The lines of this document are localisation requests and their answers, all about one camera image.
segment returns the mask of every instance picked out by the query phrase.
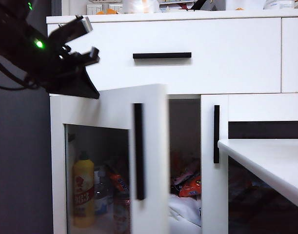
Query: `green light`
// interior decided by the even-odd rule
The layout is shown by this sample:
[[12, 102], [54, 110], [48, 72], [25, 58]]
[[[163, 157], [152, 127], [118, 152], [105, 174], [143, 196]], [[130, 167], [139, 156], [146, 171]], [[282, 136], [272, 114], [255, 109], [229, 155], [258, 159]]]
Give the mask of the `green light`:
[[35, 45], [40, 48], [40, 49], [43, 49], [45, 48], [45, 45], [42, 43], [42, 41], [38, 40], [38, 39], [35, 39], [34, 41]]
[[28, 3], [28, 8], [30, 8], [30, 10], [33, 10], [32, 4], [30, 2]]

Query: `white countertop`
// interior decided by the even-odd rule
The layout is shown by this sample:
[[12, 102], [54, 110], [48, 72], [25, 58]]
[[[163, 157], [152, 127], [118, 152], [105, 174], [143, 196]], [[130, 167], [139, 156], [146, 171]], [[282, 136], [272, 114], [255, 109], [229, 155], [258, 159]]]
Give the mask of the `white countertop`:
[[[154, 14], [118, 14], [89, 16], [92, 23], [98, 22], [129, 22], [129, 21], [159, 21], [159, 20], [211, 20], [239, 18], [281, 18], [298, 17], [298, 9], [281, 10], [247, 10], [247, 11], [194, 11]], [[47, 24], [67, 23], [75, 16], [47, 17]]]
[[298, 139], [222, 139], [218, 147], [298, 206]]

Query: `yellow bottle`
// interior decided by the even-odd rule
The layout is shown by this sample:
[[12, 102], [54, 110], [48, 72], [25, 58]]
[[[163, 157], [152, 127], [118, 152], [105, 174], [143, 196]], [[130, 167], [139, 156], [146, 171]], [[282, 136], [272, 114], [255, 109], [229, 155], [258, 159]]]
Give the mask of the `yellow bottle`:
[[73, 166], [74, 226], [86, 228], [94, 223], [94, 163], [83, 151]]

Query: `white table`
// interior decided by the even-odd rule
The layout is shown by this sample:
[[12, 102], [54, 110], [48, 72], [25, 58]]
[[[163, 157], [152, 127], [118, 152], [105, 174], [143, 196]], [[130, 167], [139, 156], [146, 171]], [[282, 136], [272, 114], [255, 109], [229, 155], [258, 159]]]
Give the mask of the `white table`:
[[298, 206], [298, 139], [222, 139], [218, 147]]

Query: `gray wall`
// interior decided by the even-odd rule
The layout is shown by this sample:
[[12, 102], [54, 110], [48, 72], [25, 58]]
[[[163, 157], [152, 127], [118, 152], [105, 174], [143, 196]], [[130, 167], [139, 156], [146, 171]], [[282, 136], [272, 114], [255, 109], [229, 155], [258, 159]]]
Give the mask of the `gray wall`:
[[[49, 15], [51, 1], [38, 0], [28, 21], [46, 34]], [[16, 86], [1, 72], [0, 84]], [[53, 233], [51, 189], [48, 94], [0, 90], [0, 234]]]

